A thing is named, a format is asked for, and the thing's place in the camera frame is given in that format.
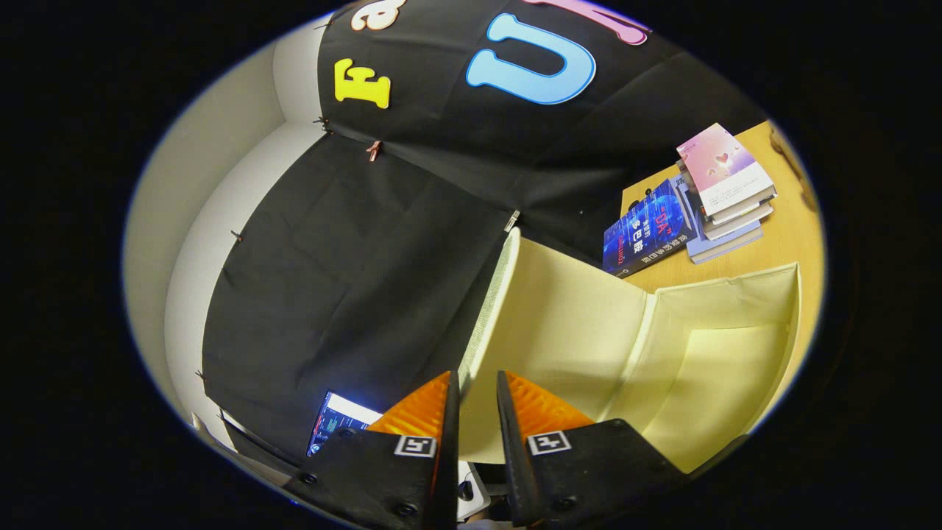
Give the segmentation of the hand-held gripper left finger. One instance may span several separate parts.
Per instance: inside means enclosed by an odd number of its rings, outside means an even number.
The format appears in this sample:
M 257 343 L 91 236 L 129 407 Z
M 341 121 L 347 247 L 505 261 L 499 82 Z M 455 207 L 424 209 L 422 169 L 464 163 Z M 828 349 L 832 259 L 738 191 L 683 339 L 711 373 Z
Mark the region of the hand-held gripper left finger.
M 456 372 L 434 377 L 366 429 L 340 428 L 286 491 L 357 529 L 454 529 L 458 511 Z

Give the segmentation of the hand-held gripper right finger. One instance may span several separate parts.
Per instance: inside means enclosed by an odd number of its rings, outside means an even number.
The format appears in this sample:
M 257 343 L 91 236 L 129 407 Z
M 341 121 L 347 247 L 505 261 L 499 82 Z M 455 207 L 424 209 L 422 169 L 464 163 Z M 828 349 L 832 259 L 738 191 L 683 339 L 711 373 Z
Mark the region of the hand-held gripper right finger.
M 508 370 L 497 408 L 515 526 L 615 528 L 689 480 L 625 420 L 591 420 Z

